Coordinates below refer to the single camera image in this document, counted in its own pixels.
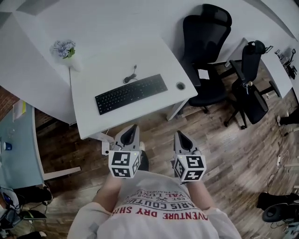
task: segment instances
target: black keyboard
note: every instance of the black keyboard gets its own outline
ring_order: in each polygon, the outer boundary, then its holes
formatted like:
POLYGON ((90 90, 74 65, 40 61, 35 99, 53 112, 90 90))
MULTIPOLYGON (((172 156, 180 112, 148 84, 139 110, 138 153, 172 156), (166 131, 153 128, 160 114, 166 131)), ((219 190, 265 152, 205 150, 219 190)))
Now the black keyboard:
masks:
POLYGON ((95 97, 100 115, 130 103, 167 91, 161 75, 125 84, 95 97))

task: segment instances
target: chair seat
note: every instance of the chair seat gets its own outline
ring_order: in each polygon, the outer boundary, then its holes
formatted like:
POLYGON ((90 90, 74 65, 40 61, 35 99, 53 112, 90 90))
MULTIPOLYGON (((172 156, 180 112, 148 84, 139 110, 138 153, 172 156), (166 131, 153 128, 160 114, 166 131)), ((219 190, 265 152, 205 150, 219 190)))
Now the chair seat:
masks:
POLYGON ((248 88, 248 93, 245 88, 239 87, 233 89, 233 94, 251 124, 259 122, 269 110, 265 99, 254 85, 248 88))
MULTIPOLYGON (((194 86, 198 95, 190 98, 189 104, 201 107, 224 101, 228 94, 216 69, 210 64, 200 66, 200 69, 207 70, 210 79, 200 79, 201 86, 194 86)), ((199 77, 197 67, 195 67, 195 71, 199 77)))

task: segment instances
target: white t-shirt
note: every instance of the white t-shirt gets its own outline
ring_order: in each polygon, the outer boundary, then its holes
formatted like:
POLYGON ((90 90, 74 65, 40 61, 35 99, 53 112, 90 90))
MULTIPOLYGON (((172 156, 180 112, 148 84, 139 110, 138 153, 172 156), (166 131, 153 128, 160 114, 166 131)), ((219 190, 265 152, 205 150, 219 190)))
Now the white t-shirt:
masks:
POLYGON ((112 213, 98 203, 81 208, 68 239, 241 239, 219 209, 201 211, 180 181, 137 171, 126 179, 112 213))

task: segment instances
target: shirt sleeve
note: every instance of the shirt sleeve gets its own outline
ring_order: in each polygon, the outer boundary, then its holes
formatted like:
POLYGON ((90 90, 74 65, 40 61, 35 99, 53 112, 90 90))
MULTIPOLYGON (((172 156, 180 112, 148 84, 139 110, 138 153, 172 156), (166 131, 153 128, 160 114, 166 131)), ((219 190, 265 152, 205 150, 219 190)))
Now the shirt sleeve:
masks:
POLYGON ((242 239, 228 216, 217 208, 205 211, 220 239, 242 239))
POLYGON ((111 213, 100 204, 92 202, 81 208, 69 231, 67 239, 96 238, 99 226, 104 223, 111 213))

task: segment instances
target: light blue table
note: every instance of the light blue table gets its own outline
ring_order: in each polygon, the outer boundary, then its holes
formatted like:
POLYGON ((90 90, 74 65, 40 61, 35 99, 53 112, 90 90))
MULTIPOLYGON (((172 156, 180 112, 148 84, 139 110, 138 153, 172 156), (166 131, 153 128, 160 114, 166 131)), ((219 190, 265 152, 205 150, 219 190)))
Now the light blue table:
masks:
POLYGON ((35 109, 26 104, 26 112, 13 122, 13 110, 0 121, 0 186, 13 189, 42 184, 44 180, 78 172, 80 167, 44 173, 35 127, 35 109), (3 142, 12 150, 3 149, 3 142))

